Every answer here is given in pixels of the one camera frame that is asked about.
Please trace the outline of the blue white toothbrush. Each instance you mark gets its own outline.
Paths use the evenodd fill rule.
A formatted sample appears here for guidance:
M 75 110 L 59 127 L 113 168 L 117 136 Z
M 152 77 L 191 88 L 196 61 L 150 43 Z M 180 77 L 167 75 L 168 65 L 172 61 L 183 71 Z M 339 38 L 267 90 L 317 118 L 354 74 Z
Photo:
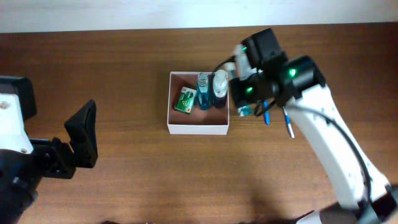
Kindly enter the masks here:
M 290 122 L 290 118 L 289 118 L 289 116 L 287 114 L 287 111 L 286 111 L 286 109 L 284 107 L 282 107 L 282 112 L 284 114 L 284 119 L 285 119 L 285 124 L 286 124 L 286 127 L 287 127 L 287 132 L 288 132 L 288 134 L 289 134 L 289 136 L 291 138 L 294 138 L 295 134 L 294 134 L 294 131 L 293 131 L 293 128 L 292 128 L 292 124 Z

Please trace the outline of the green soap box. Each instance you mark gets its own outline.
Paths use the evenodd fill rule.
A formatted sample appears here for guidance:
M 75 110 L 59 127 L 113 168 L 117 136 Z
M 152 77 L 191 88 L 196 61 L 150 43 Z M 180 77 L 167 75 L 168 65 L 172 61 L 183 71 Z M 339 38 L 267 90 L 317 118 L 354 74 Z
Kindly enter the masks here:
M 196 95 L 196 90 L 184 86 L 181 89 L 180 96 L 174 109 L 182 113 L 190 114 L 192 112 L 193 105 L 195 104 Z

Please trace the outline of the teal mouthwash bottle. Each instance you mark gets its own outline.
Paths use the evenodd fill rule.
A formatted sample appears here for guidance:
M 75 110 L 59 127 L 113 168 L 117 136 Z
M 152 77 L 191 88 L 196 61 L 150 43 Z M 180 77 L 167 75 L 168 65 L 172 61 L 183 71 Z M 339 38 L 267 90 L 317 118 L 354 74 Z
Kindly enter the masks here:
M 208 74 L 199 73 L 197 77 L 197 97 L 201 110 L 208 110 L 211 106 L 211 88 Z

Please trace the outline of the white teal toothpaste tube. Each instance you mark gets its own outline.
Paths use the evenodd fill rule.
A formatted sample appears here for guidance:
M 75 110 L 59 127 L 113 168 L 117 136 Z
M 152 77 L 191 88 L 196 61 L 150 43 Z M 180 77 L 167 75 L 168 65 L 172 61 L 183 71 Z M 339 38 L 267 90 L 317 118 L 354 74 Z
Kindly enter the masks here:
M 228 73 L 228 80 L 237 78 L 236 66 L 235 66 L 234 62 L 227 62 L 224 65 L 224 69 Z M 239 114 L 239 116 L 249 116 L 250 114 L 252 114 L 252 109 L 248 105 L 239 107 L 238 114 Z

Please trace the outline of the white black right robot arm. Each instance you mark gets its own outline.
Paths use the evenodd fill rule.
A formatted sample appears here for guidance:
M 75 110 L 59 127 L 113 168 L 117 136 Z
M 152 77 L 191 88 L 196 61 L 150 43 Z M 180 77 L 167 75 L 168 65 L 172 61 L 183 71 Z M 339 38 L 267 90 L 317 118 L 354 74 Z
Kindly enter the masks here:
M 397 186 L 365 155 L 341 117 L 320 69 L 307 55 L 289 60 L 272 29 L 235 48 L 239 76 L 230 82 L 236 107 L 284 108 L 321 162 L 336 202 L 295 218 L 295 223 L 384 223 L 397 213 Z

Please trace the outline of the clear bottle dark liquid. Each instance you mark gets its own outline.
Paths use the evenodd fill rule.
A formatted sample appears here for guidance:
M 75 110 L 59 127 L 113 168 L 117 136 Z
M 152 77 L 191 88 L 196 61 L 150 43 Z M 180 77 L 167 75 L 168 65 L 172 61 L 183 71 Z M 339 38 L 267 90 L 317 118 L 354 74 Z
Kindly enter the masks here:
M 228 92 L 228 73 L 218 70 L 213 77 L 213 105 L 222 108 L 226 104 Z

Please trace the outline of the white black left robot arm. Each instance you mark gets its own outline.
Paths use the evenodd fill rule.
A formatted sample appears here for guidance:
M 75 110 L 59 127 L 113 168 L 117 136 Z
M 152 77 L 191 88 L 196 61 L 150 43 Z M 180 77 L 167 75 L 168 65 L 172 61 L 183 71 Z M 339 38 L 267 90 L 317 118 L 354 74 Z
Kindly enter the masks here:
M 29 138 L 35 116 L 34 88 L 26 77 L 1 76 L 1 223 L 17 223 L 37 200 L 43 178 L 71 179 L 98 159 L 96 103 L 89 100 L 64 124 L 70 142 Z

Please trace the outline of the blue disposable razor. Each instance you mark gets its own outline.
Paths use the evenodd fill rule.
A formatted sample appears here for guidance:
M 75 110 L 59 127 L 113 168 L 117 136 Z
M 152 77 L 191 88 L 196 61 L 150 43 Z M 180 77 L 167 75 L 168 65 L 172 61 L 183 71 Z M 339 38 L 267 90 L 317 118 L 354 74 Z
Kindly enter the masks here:
M 267 107 L 268 107 L 268 102 L 264 101 L 263 102 L 263 109 L 266 109 Z M 271 120 L 270 120 L 270 116 L 269 116 L 269 111 L 268 110 L 264 112 L 263 117 L 264 117 L 265 124 L 266 125 L 270 125 Z

